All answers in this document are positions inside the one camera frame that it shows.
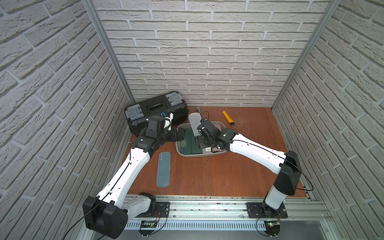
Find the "dark green pencil case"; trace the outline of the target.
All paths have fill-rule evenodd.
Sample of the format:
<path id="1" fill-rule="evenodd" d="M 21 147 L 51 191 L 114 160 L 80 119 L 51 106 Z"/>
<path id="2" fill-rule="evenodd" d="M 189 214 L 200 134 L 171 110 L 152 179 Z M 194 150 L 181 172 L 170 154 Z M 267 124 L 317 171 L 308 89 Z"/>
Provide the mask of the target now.
<path id="1" fill-rule="evenodd" d="M 186 129 L 185 139 L 180 142 L 180 153 L 183 155 L 201 154 L 202 151 L 197 147 L 192 129 Z"/>

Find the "clear pencil case with label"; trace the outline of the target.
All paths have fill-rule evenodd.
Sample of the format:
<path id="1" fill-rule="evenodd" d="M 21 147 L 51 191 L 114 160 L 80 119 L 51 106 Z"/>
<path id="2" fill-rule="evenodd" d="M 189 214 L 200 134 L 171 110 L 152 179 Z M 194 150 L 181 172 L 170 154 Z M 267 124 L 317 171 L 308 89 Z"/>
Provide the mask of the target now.
<path id="1" fill-rule="evenodd" d="M 193 131 L 194 137 L 198 137 L 201 135 L 198 130 L 198 126 L 201 124 L 201 119 L 202 119 L 202 116 L 200 113 L 189 114 L 189 121 L 191 124 L 191 129 Z"/>

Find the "blue-grey pencil case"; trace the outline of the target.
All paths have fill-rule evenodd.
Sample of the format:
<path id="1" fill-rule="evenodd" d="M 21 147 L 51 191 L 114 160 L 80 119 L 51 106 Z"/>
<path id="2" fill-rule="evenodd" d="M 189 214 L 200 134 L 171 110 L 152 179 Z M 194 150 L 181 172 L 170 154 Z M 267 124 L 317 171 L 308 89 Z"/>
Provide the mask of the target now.
<path id="1" fill-rule="evenodd" d="M 171 153 L 161 152 L 158 160 L 157 186 L 166 188 L 170 184 L 171 176 Z"/>

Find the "pink pencil case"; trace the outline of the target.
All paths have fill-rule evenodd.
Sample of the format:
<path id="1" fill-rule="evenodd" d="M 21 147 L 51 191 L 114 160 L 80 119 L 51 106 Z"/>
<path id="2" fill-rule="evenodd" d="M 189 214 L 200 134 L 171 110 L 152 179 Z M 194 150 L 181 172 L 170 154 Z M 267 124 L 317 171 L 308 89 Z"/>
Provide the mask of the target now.
<path id="1" fill-rule="evenodd" d="M 225 126 L 223 126 L 223 125 L 221 125 L 221 124 L 214 124 L 214 126 L 215 126 L 216 128 L 218 128 L 218 130 L 221 131 L 221 132 L 226 128 Z"/>

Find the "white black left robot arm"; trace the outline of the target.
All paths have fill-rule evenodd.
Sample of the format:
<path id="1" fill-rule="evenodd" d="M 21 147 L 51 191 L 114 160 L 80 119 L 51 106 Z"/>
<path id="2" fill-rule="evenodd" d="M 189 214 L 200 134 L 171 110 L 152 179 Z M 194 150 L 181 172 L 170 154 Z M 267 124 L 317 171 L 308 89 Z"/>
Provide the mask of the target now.
<path id="1" fill-rule="evenodd" d="M 161 145 L 183 140 L 185 131 L 172 128 L 173 116 L 172 113 L 151 115 L 113 178 L 96 197 L 86 198 L 83 212 L 88 229 L 115 240 L 133 218 L 141 214 L 161 217 L 161 211 L 156 207 L 156 196 L 140 193 L 129 202 L 125 202 L 125 197 L 142 168 Z"/>

